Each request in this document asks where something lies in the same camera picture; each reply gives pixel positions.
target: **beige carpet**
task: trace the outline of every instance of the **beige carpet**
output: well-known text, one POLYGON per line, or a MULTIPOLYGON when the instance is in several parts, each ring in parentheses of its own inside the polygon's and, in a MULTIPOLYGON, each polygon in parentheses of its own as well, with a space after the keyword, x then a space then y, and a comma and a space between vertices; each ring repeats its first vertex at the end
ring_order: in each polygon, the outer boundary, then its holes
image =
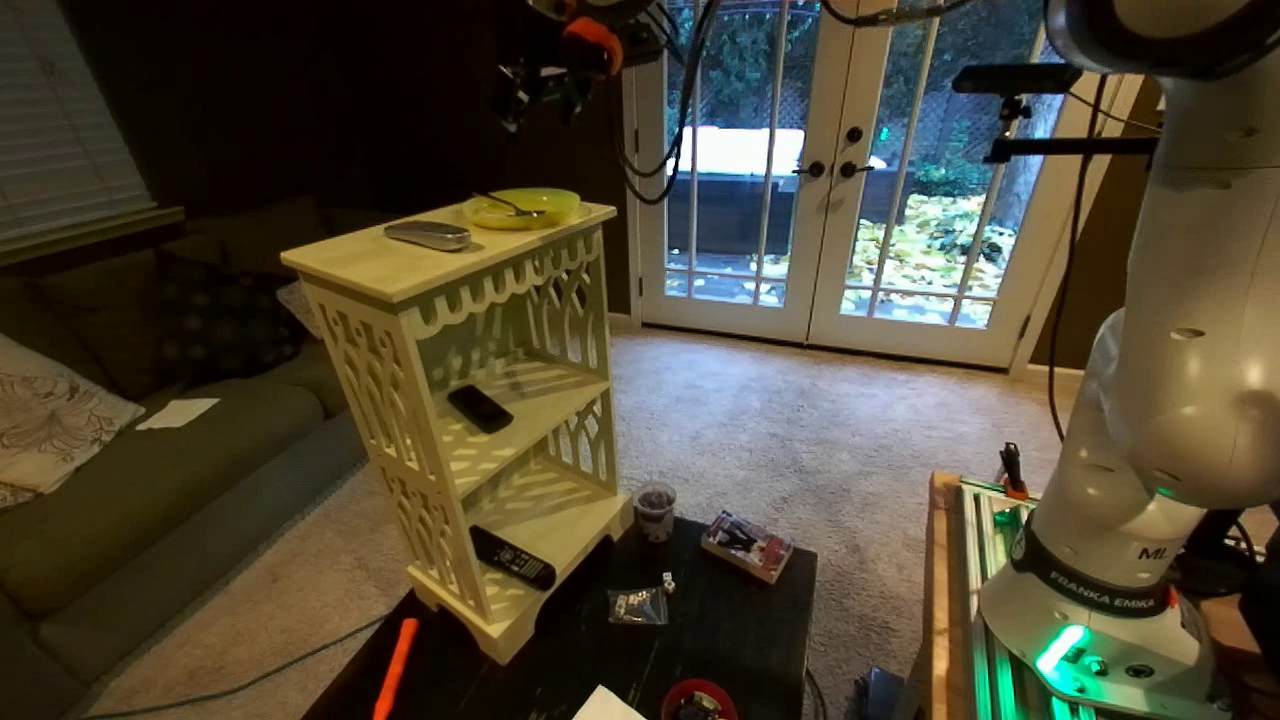
MULTIPOLYGON (((929 470, 997 474, 1001 442, 1015 438, 1042 486, 1058 457, 1045 382, 997 372, 630 324, 617 324, 614 361, 630 486, 670 479, 683 516, 738 506, 822 556, 807 669, 832 717, 845 717, 854 678, 872 663, 913 663, 929 470)), ((135 656, 93 711, 235 689, 378 619, 404 589, 392 511, 357 470, 135 656)), ((366 630, 230 700, 156 717, 304 717, 361 638, 366 630)))

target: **green light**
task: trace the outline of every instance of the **green light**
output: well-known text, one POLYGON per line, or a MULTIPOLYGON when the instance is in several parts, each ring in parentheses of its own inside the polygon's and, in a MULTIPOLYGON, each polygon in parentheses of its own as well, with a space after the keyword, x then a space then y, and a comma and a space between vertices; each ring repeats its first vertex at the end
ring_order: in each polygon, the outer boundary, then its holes
POLYGON ((1084 623, 1067 623, 1067 627, 1058 630, 1058 638, 1037 656, 1037 669, 1042 669, 1045 675, 1058 675, 1058 663, 1060 663, 1071 647, 1082 647, 1084 635, 1088 635, 1084 623))

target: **window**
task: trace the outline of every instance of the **window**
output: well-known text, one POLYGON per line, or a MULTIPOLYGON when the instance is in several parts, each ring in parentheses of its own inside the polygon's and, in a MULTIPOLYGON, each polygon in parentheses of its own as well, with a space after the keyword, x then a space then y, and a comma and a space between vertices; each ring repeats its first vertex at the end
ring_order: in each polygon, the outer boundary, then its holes
POLYGON ((0 253, 156 212, 56 0, 0 0, 0 253))

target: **black table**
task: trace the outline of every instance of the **black table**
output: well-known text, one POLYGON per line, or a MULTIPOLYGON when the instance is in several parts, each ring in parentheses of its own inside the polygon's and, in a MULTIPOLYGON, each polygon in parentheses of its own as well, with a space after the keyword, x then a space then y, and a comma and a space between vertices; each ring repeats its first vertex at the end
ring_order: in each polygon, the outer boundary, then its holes
POLYGON ((644 717, 675 678, 706 675, 731 693, 750 720, 796 720, 815 556, 796 549, 782 585, 700 552, 706 524, 681 520, 671 545, 606 538, 546 605, 517 661, 494 663, 450 613, 411 593, 308 709, 314 720, 370 720, 404 616, 420 616, 398 717, 411 720, 568 720, 596 682, 644 717), (610 589, 651 589, 675 574, 664 627, 610 623, 610 589))

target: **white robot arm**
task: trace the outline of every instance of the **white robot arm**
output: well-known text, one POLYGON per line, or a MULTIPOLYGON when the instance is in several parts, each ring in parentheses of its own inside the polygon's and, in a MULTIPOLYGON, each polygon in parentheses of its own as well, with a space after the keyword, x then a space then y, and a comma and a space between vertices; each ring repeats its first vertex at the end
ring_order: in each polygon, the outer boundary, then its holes
POLYGON ((1280 0, 1048 0, 1058 47, 1165 82, 1130 295, 1096 342, 993 635, 1067 700, 1215 717, 1168 567, 1210 506, 1280 495, 1280 0))

